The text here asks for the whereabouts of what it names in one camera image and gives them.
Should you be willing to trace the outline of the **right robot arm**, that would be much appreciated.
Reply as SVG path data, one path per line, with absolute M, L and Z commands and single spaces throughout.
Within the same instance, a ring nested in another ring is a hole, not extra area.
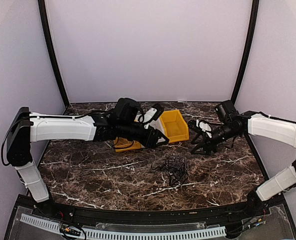
M 188 127 L 196 133 L 191 143 L 192 154 L 210 155 L 217 152 L 217 146 L 229 139 L 252 135 L 272 139 L 296 149 L 296 121 L 274 117 L 263 112 L 239 113 L 231 100 L 219 103 L 215 112 L 220 123 L 206 120 L 190 120 Z M 296 159 L 274 177 L 259 185 L 247 196 L 243 213 L 253 217 L 262 209 L 262 203 L 275 195 L 296 187 Z

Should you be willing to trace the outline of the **yellow bin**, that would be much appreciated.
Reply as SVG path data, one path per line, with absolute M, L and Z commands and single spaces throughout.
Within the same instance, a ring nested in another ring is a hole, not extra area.
M 117 137 L 114 141 L 114 149 L 117 153 L 141 149 L 141 144 L 137 141 L 128 141 L 125 138 Z
M 164 111 L 160 121 L 170 144 L 189 140 L 188 125 L 178 109 Z

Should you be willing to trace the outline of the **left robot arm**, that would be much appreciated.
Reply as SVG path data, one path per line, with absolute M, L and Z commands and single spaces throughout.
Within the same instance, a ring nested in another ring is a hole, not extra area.
M 166 145 L 169 139 L 150 125 L 163 113 L 156 103 L 147 112 L 131 98 L 120 98 L 110 110 L 93 110 L 84 115 L 47 115 L 21 107 L 7 130 L 0 148 L 1 162 L 18 172 L 39 210 L 48 218 L 58 214 L 58 206 L 33 161 L 30 144 L 50 140 L 105 142 L 116 138 L 137 141 L 145 148 Z

